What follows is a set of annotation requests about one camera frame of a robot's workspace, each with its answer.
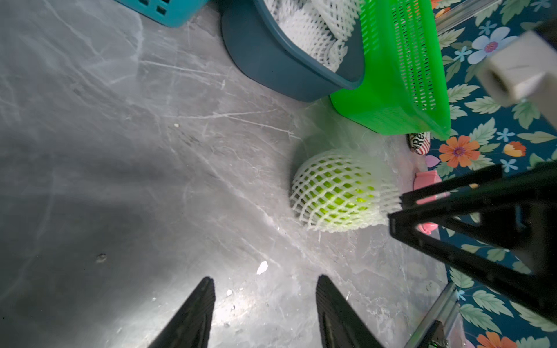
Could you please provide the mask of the white foam net sleeve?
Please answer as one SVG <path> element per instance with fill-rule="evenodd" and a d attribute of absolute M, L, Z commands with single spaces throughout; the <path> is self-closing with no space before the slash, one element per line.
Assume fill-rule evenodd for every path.
<path fill-rule="evenodd" d="M 290 206 L 307 229 L 329 233 L 388 225 L 401 210 L 395 172 L 380 157 L 332 149 L 297 170 Z"/>

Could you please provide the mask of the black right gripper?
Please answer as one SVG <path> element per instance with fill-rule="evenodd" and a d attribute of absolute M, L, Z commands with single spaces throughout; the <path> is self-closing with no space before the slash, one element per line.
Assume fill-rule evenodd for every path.
<path fill-rule="evenodd" d="M 413 207 L 445 198 L 443 194 L 470 184 L 487 184 L 497 179 L 510 183 L 503 192 L 510 194 L 504 207 L 509 222 L 504 231 L 505 246 L 529 273 L 488 261 L 456 246 L 418 232 L 405 211 L 389 215 L 390 236 L 399 242 L 443 262 L 499 291 L 536 315 L 556 321 L 556 164 L 540 163 L 533 170 L 505 174 L 503 165 L 492 165 L 466 175 L 435 181 L 403 194 L 403 207 Z"/>

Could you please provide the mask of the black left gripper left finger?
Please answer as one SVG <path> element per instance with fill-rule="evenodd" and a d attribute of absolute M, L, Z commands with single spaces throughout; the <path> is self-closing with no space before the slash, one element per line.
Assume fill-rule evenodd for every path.
<path fill-rule="evenodd" d="M 148 348 L 208 347 L 215 302 L 214 281 L 206 276 Z"/>

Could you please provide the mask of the green custard apple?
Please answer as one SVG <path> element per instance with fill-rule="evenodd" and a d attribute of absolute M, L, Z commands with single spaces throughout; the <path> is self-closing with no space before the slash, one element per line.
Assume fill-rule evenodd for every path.
<path fill-rule="evenodd" d="M 354 157 L 323 153 L 306 161 L 292 182 L 292 207 L 309 229 L 345 232 L 381 220 L 379 182 Z"/>

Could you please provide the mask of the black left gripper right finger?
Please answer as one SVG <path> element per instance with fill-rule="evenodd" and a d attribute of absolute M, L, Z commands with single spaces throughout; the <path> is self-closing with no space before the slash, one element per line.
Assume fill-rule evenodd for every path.
<path fill-rule="evenodd" d="M 382 347 L 326 275 L 317 282 L 316 306 L 322 347 Z"/>

